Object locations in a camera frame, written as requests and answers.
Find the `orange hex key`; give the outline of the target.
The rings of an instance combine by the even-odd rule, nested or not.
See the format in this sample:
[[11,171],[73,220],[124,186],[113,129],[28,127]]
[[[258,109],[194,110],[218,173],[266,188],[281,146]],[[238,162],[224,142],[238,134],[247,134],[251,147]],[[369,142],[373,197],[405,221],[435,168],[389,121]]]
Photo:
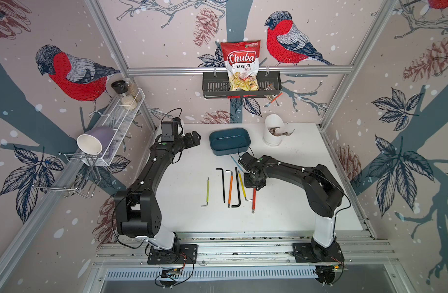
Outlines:
[[231,197],[232,197],[232,190],[233,190],[233,171],[226,170],[226,173],[230,174],[230,184],[229,184],[229,191],[228,191],[228,208],[231,208]]

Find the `yellow hex key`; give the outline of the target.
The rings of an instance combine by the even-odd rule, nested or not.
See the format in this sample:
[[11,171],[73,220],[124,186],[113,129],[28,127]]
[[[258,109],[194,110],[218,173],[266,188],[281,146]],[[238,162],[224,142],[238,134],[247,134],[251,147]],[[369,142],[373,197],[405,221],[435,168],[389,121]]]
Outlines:
[[240,185],[241,185],[241,189],[242,189],[242,193],[244,195],[245,201],[252,201],[252,199],[248,199],[247,198],[246,189],[245,189],[245,186],[244,186],[244,180],[243,180],[243,176],[242,176],[241,172],[239,172],[239,171],[237,171],[237,172],[238,172],[239,182],[240,182]]

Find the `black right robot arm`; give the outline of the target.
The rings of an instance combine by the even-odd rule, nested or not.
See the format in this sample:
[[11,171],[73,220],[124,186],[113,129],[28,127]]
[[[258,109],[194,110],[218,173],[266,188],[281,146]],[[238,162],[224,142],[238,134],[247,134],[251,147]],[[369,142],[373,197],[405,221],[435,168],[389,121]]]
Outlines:
[[241,155],[238,163],[245,170],[246,188],[260,190],[266,186],[268,178],[279,179],[302,188],[309,207],[316,214],[313,244],[324,249],[334,244],[335,214],[342,204],[344,191],[326,166],[296,166],[271,156],[257,158],[249,153]]

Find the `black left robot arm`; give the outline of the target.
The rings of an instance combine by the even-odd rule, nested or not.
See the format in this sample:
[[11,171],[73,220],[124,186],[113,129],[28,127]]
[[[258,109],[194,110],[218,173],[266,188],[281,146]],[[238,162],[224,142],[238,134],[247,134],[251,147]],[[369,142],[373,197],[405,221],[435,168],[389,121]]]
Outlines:
[[114,195],[115,223],[119,235],[152,238],[159,233],[162,222],[162,213],[156,200],[159,183],[176,154],[198,146],[200,142],[201,135],[196,131],[166,141],[161,137],[156,138],[149,148],[148,162],[139,177],[127,190],[118,191]]

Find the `blue hex key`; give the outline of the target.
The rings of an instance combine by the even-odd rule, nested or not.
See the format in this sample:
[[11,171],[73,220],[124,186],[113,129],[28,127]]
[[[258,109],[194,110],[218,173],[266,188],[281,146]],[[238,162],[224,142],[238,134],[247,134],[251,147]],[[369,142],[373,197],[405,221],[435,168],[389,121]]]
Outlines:
[[242,166],[235,160],[234,157],[230,156],[230,158],[233,160],[233,162],[237,165],[237,168],[242,172],[245,173],[245,170],[242,168]]

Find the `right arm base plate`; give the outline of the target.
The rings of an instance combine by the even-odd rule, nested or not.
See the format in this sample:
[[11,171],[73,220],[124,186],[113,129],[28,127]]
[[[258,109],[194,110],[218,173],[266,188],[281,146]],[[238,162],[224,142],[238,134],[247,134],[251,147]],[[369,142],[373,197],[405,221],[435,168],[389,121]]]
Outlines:
[[340,245],[334,241],[328,248],[316,242],[300,242],[292,244],[291,255],[297,263],[344,262],[345,258]]

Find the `black short-bend hex key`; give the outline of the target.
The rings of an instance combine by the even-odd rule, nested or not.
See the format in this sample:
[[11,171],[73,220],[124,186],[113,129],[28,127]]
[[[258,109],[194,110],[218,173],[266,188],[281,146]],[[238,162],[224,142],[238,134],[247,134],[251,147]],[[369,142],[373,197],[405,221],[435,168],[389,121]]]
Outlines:
[[221,182],[222,182],[222,197],[223,202],[226,203],[226,195],[225,195],[225,172],[223,168],[215,168],[216,171],[221,172]]

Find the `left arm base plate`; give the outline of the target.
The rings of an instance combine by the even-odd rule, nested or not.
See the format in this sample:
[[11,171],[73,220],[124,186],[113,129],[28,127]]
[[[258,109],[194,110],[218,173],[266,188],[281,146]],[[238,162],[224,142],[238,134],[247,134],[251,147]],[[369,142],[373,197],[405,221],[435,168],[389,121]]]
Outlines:
[[147,263],[156,264],[195,264],[197,261],[198,245],[180,244],[171,250],[157,250],[154,247],[148,253]]

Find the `long black hex key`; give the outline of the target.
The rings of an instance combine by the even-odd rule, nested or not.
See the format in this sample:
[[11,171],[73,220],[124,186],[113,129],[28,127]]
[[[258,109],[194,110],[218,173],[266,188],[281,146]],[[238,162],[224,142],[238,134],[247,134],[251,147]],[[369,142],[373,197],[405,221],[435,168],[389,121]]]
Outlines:
[[241,206],[241,192],[240,192],[240,187],[239,187],[239,172],[237,167],[235,168],[235,172],[236,172],[236,188],[237,188],[237,199],[238,199],[238,204],[236,205],[231,205],[231,208],[238,208]]

